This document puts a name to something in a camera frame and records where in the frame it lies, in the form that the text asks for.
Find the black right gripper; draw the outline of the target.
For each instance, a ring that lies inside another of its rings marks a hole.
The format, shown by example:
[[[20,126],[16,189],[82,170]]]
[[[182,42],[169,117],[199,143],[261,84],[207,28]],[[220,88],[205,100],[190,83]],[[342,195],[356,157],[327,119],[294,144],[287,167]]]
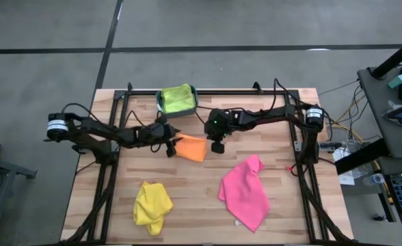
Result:
[[[225,145],[222,140],[238,130],[238,112],[214,109],[210,112],[208,120],[204,124],[204,133],[211,140],[211,151],[223,154]]]

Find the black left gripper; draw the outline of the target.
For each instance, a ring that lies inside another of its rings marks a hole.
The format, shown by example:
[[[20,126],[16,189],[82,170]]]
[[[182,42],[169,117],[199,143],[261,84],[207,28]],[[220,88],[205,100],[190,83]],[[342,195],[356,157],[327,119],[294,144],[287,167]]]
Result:
[[[152,124],[147,126],[147,129],[149,132],[147,143],[150,145],[152,152],[158,152],[161,145],[165,144],[167,157],[176,155],[175,144],[182,139],[180,135],[176,136],[180,129],[171,126],[165,116],[158,117]]]

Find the orange microfiber towel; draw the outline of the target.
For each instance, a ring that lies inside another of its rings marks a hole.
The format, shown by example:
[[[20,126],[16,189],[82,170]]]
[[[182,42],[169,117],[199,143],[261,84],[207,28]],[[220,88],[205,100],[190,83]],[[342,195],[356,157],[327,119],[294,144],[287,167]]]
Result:
[[[177,134],[177,137],[180,138],[180,141],[177,141],[175,145],[177,156],[199,163],[204,161],[207,144],[205,139],[180,133]]]

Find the lime green microfiber towel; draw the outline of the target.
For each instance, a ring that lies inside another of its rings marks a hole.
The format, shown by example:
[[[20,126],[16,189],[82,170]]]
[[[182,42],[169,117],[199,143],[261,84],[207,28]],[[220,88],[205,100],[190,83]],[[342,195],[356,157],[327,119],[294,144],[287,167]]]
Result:
[[[161,90],[164,113],[176,113],[193,109],[196,106],[195,96],[187,83],[177,87]]]

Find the yellow microfiber towel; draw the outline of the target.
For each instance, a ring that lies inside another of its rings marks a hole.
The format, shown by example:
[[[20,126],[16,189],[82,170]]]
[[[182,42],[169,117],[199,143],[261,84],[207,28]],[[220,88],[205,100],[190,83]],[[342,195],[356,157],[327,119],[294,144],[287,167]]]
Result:
[[[133,205],[134,223],[145,226],[151,236],[157,236],[163,229],[165,216],[173,207],[163,184],[144,181]]]

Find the pink microfiber towel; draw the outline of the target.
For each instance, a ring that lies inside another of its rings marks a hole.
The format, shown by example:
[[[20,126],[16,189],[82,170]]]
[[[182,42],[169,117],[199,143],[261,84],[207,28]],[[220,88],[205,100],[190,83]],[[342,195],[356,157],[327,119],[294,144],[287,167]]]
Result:
[[[253,154],[223,176],[219,185],[218,199],[253,233],[270,211],[269,199],[258,176],[264,168],[259,157]]]

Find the teal plastic bin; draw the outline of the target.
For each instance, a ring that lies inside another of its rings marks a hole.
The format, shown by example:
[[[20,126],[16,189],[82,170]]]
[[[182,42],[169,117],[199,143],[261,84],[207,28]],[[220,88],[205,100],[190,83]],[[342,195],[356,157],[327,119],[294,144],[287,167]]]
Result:
[[[191,86],[192,93],[195,96],[195,100],[196,100],[196,106],[193,109],[189,109],[189,110],[181,111],[181,112],[176,112],[176,113],[164,113],[163,103],[162,103],[162,99],[161,99],[161,90],[159,90],[155,95],[157,111],[162,113],[167,118],[181,118],[181,117],[184,117],[184,116],[194,114],[195,111],[196,111],[196,107],[198,106],[198,93],[197,93],[195,87],[193,87],[192,85],[190,85],[190,86]]]

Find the white paper sheet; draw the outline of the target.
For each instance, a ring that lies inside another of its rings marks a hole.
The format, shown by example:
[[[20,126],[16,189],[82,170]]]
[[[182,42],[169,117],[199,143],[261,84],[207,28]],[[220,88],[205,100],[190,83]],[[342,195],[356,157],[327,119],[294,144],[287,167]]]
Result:
[[[347,145],[341,146],[340,148],[336,149],[333,152],[332,157],[335,161],[338,161],[338,160],[342,159],[343,157],[346,157],[357,150],[359,150],[358,144],[356,144],[356,143],[347,144]],[[354,186],[356,179],[366,176],[368,173],[369,173],[368,168],[365,165],[361,165],[348,172],[345,172],[344,174],[339,174],[338,179],[340,181],[340,184],[342,184],[342,185]]]

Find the grey workstation desk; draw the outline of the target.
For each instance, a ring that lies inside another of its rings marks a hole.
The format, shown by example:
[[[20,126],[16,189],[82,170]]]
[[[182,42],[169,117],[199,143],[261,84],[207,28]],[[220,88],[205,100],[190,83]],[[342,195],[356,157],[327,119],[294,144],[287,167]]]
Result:
[[[387,120],[383,114],[390,109],[388,101],[402,105],[398,98],[398,91],[391,89],[388,83],[399,74],[398,69],[390,71],[385,79],[378,80],[371,76],[368,69],[357,71],[360,85],[364,90],[375,121],[386,143],[390,155],[402,158],[402,126]]]

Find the clear plastic bottle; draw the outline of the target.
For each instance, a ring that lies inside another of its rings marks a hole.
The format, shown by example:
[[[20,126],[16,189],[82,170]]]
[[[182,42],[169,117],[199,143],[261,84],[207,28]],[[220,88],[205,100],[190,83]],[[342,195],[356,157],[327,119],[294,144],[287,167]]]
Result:
[[[381,173],[376,173],[371,176],[367,176],[362,180],[363,184],[371,187],[374,185],[380,185],[381,183],[385,182],[384,175]]]

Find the small teal box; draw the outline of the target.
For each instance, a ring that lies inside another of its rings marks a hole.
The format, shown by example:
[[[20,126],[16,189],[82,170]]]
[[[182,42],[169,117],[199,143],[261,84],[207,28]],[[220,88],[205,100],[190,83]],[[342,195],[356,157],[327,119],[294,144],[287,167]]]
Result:
[[[395,89],[401,84],[402,84],[402,74],[399,74],[388,83],[388,87],[391,89]]]

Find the black diagonal pole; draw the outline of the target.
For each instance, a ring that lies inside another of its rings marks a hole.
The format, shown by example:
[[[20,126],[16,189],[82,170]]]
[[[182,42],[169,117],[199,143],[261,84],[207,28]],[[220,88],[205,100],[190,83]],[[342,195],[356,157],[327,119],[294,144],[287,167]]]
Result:
[[[371,72],[372,77],[380,79],[402,62],[402,47]]]

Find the black aluminium table frame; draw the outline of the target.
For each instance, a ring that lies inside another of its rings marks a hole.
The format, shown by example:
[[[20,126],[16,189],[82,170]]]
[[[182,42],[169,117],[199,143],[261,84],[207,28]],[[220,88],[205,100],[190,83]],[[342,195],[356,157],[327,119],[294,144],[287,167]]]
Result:
[[[210,108],[243,107],[249,110],[269,108],[272,95],[257,94],[254,89],[198,90],[200,105]],[[287,122],[257,126],[253,131],[233,133],[225,139],[225,153],[210,151],[208,142],[202,163],[178,156],[167,158],[163,145],[157,153],[150,147],[122,149],[116,185],[111,203],[107,244],[305,244],[309,243],[298,178],[287,167],[295,163],[293,142]],[[270,211],[259,229],[252,233],[235,225],[235,217],[218,199],[222,176],[235,165],[257,154],[265,165],[260,172],[270,203]],[[324,209],[343,234],[353,238],[336,168],[325,161],[315,165],[318,188]],[[91,211],[100,165],[84,169],[76,177],[62,229],[61,240],[70,238]],[[144,226],[133,221],[133,205],[144,181],[162,183],[173,201],[165,216],[163,230],[151,236]]]

